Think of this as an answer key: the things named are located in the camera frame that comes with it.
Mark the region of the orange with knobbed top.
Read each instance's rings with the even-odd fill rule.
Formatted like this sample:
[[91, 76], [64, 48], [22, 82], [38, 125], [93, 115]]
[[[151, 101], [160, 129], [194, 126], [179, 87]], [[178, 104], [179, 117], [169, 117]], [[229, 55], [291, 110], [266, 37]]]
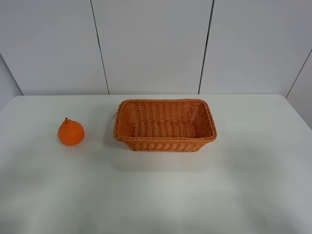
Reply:
[[65, 118], [58, 129], [58, 139], [63, 145], [78, 145], [84, 139], [85, 130], [83, 126], [74, 120]]

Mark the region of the orange woven wicker basket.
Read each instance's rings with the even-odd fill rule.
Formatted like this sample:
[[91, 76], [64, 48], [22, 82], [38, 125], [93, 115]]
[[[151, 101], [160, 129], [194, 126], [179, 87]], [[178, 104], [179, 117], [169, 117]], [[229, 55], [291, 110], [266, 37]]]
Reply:
[[128, 99], [116, 113], [114, 138], [133, 151], [196, 152], [216, 137], [200, 99]]

